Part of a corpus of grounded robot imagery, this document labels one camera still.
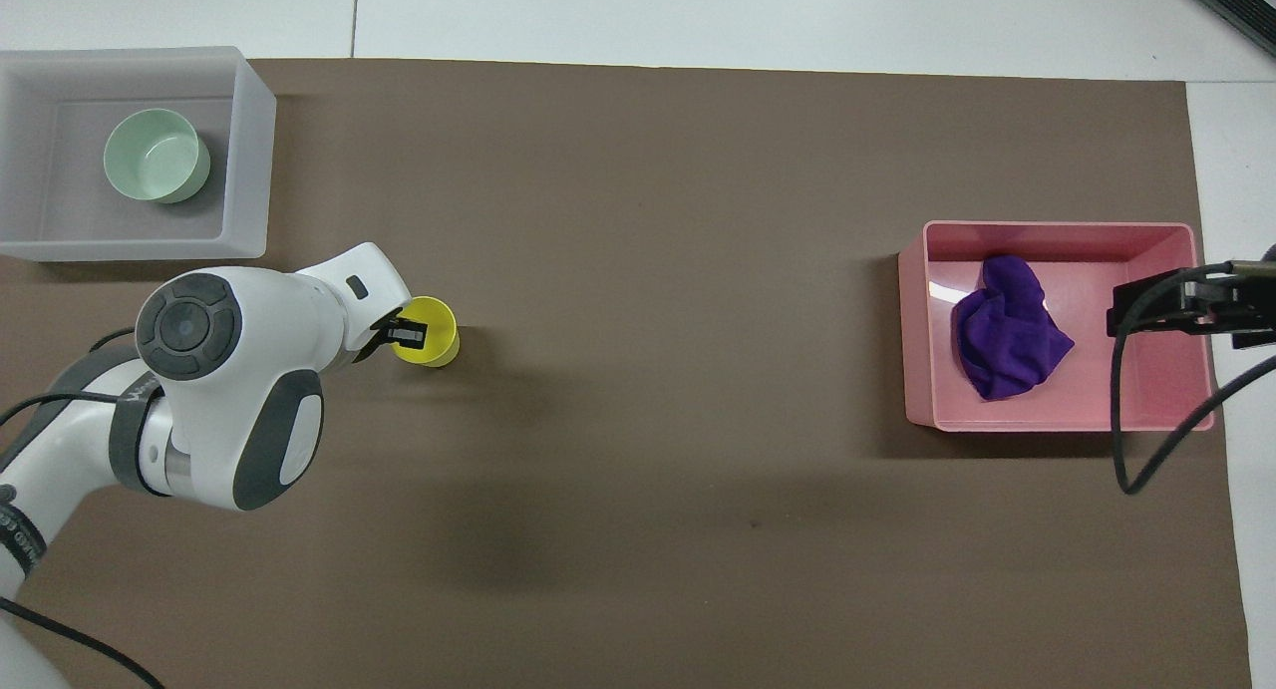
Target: pink plastic container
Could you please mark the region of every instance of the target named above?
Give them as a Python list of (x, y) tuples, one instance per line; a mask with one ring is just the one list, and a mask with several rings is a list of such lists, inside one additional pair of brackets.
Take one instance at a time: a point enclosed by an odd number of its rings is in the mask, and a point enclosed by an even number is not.
[[(980, 398), (957, 359), (953, 306), (984, 258), (1032, 267), (1055, 324), (1076, 342), (1049, 379), (1014, 398)], [(1113, 286), (1197, 265), (1179, 222), (931, 221), (900, 253), (903, 397), (909, 420), (944, 431), (1106, 431)], [(1202, 336), (1141, 333), (1125, 344), (1122, 425), (1173, 430), (1212, 390)], [(1199, 429), (1213, 426), (1208, 416)]]

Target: white tile floor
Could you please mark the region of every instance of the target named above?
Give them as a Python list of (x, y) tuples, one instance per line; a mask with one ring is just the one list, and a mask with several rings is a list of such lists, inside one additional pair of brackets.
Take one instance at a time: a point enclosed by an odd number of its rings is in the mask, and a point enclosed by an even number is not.
[[(1199, 80), (1188, 100), (1206, 256), (1276, 244), (1276, 59), (1196, 0), (0, 0), (0, 50), (218, 43), (250, 57)], [(1265, 352), (1215, 347), (1221, 382)], [(1276, 688), (1273, 390), (1254, 385), (1226, 416), (1258, 688)]]

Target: purple cloth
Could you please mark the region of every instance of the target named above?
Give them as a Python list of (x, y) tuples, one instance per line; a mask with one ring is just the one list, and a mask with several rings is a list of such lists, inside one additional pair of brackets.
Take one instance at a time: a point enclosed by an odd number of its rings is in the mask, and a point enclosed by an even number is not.
[(1071, 351), (1044, 301), (1028, 263), (999, 254), (984, 262), (984, 288), (953, 307), (962, 367), (984, 399), (1027, 393)]

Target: brown table surface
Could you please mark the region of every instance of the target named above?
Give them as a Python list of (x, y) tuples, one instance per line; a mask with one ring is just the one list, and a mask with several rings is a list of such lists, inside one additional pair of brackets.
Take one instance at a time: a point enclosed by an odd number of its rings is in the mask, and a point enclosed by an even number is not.
[[(1221, 426), (1129, 499), (1104, 435), (903, 417), (894, 254), (930, 219), (1199, 226), (1183, 84), (254, 66), (254, 263), (374, 240), (461, 356), (328, 376), (260, 512), (91, 496), (31, 606), (181, 688), (1249, 684)], [(0, 397), (199, 265), (5, 258)]]

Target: cable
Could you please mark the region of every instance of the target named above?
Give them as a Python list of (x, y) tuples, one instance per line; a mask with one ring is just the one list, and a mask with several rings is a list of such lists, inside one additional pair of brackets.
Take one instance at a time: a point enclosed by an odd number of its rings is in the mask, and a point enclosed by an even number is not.
[(122, 336), (128, 336), (128, 334), (131, 334), (131, 333), (133, 333), (133, 327), (120, 327), (120, 329), (115, 330), (115, 333), (111, 333), (108, 336), (102, 336), (102, 338), (98, 342), (93, 343), (93, 347), (91, 347), (88, 350), (88, 352), (93, 352), (96, 350), (100, 350), (102, 347), (102, 344), (110, 343), (111, 339), (122, 338)]
[(1109, 417), (1113, 436), (1113, 466), (1116, 470), (1116, 484), (1120, 485), (1122, 493), (1125, 493), (1127, 495), (1134, 495), (1142, 490), (1145, 485), (1147, 485), (1147, 481), (1152, 478), (1154, 472), (1161, 467), (1165, 458), (1174, 452), (1174, 448), (1178, 447), (1180, 440), (1183, 440), (1183, 438), (1185, 438), (1185, 435), (1192, 431), (1192, 429), (1197, 426), (1205, 416), (1210, 415), (1213, 408), (1219, 407), (1226, 398), (1230, 398), (1231, 394), (1235, 394), (1236, 390), (1244, 388), (1244, 385), (1248, 385), (1249, 383), (1253, 383), (1253, 380), (1257, 380), (1258, 376), (1267, 373), (1267, 370), (1259, 371), (1258, 375), (1249, 376), (1247, 382), (1236, 384), (1242, 379), (1242, 376), (1239, 376), (1236, 380), (1231, 380), (1231, 383), (1226, 384), (1224, 389), (1212, 394), (1205, 403), (1201, 403), (1199, 407), (1194, 408), (1194, 411), (1192, 411), (1192, 413), (1188, 415), (1188, 417), (1185, 417), (1185, 420), (1176, 426), (1174, 431), (1171, 431), (1165, 443), (1161, 444), (1147, 464), (1143, 466), (1143, 470), (1134, 476), (1134, 481), (1129, 481), (1129, 475), (1125, 470), (1125, 448), (1120, 434), (1120, 366), (1122, 353), (1125, 352), (1125, 339), (1129, 338), (1131, 330), (1134, 329), (1139, 318), (1143, 316), (1143, 311), (1156, 302), (1161, 295), (1170, 292), (1176, 288), (1176, 286), (1185, 283), (1185, 281), (1203, 281), (1205, 277), (1219, 274), (1219, 272), (1231, 272), (1231, 263), (1212, 263), (1212, 265), (1189, 267), (1187, 270), (1175, 272), (1174, 276), (1165, 277), (1165, 279), (1159, 281), (1159, 283), (1154, 285), (1151, 288), (1145, 290), (1143, 295), (1139, 295), (1139, 297), (1131, 304), (1129, 310), (1125, 313), (1125, 318), (1122, 318), (1120, 325), (1116, 327), (1116, 338), (1115, 343), (1113, 343), (1111, 378), (1109, 383), (1111, 398)]
[[(126, 334), (128, 333), (122, 333), (121, 332), (121, 333), (116, 333), (116, 334), (108, 336), (107, 338), (102, 339), (102, 343), (107, 343), (107, 342), (110, 342), (110, 339), (119, 338), (119, 336), (126, 336)], [(18, 412), (24, 411), (24, 408), (28, 408), (31, 406), (38, 406), (38, 403), (57, 402), (59, 399), (89, 399), (89, 402), (100, 402), (100, 403), (115, 403), (115, 402), (119, 402), (119, 398), (115, 394), (88, 393), (87, 390), (74, 390), (74, 393), (45, 393), (45, 394), (36, 394), (32, 398), (22, 399), (22, 402), (15, 403), (15, 406), (13, 406), (11, 408), (6, 408), (6, 411), (3, 415), (0, 415), (0, 426), (3, 426), (5, 422), (9, 422), (10, 420), (13, 420), (13, 417), (15, 415), (18, 415)], [(52, 632), (54, 634), (57, 634), (60, 637), (65, 637), (66, 639), (70, 639), (73, 642), (78, 642), (78, 643), (83, 644), (83, 646), (88, 647), (89, 649), (93, 649), (93, 651), (96, 651), (96, 652), (98, 652), (98, 653), (101, 653), (101, 655), (103, 655), (103, 656), (106, 656), (106, 657), (108, 657), (111, 660), (114, 660), (116, 663), (119, 663), (124, 669), (131, 671), (133, 675), (137, 675), (138, 679), (140, 679), (142, 681), (144, 681), (147, 684), (147, 686), (152, 686), (154, 689), (163, 689), (163, 684), (161, 684), (160, 680), (156, 679), (154, 675), (152, 675), (149, 671), (147, 671), (142, 665), (139, 665), (138, 662), (133, 661), (131, 658), (129, 658), (126, 655), (124, 655), (119, 649), (111, 647), (110, 644), (107, 644), (107, 643), (105, 643), (105, 642), (102, 642), (100, 639), (94, 639), (94, 638), (92, 638), (88, 634), (83, 634), (83, 632), (78, 632), (75, 629), (71, 629), (70, 626), (66, 626), (65, 624), (61, 624), (61, 623), (55, 621), (55, 620), (51, 620), (50, 618), (42, 615), (41, 612), (37, 612), (34, 610), (27, 609), (27, 607), (19, 605), (18, 602), (14, 602), (13, 600), (9, 600), (6, 597), (0, 597), (0, 610), (4, 610), (4, 611), (6, 611), (6, 612), (9, 612), (9, 614), (11, 614), (11, 615), (14, 615), (14, 616), (17, 616), (19, 619), (24, 619), (24, 620), (34, 624), (36, 626), (47, 629), (47, 630)]]
[(135, 675), (138, 679), (140, 679), (142, 681), (144, 681), (147, 686), (151, 686), (152, 689), (163, 689), (163, 684), (161, 684), (160, 680), (156, 679), (153, 674), (151, 674), (149, 671), (147, 671), (145, 667), (143, 667), (138, 662), (130, 660), (128, 657), (128, 655), (125, 655), (124, 652), (116, 649), (115, 647), (107, 644), (106, 642), (102, 642), (100, 639), (94, 639), (94, 638), (92, 638), (88, 634), (83, 634), (83, 632), (78, 632), (75, 629), (71, 629), (70, 626), (66, 626), (65, 624), (63, 624), (63, 623), (60, 623), (57, 620), (50, 619), (50, 618), (47, 618), (47, 616), (42, 615), (41, 612), (37, 612), (34, 610), (29, 610), (29, 609), (19, 605), (18, 602), (14, 602), (13, 600), (8, 600), (5, 597), (0, 597), (0, 610), (4, 610), (4, 611), (6, 611), (6, 612), (9, 612), (13, 616), (17, 616), (19, 619), (24, 619), (24, 620), (34, 624), (36, 626), (40, 626), (42, 629), (47, 629), (47, 630), (52, 632), (54, 634), (57, 634), (59, 637), (65, 637), (66, 639), (70, 639), (71, 642), (78, 642), (78, 643), (83, 644), (83, 646), (88, 647), (89, 649), (93, 649), (94, 652), (100, 652), (100, 653), (102, 653), (102, 655), (105, 655), (105, 656), (115, 660), (124, 669), (131, 671), (133, 675)]

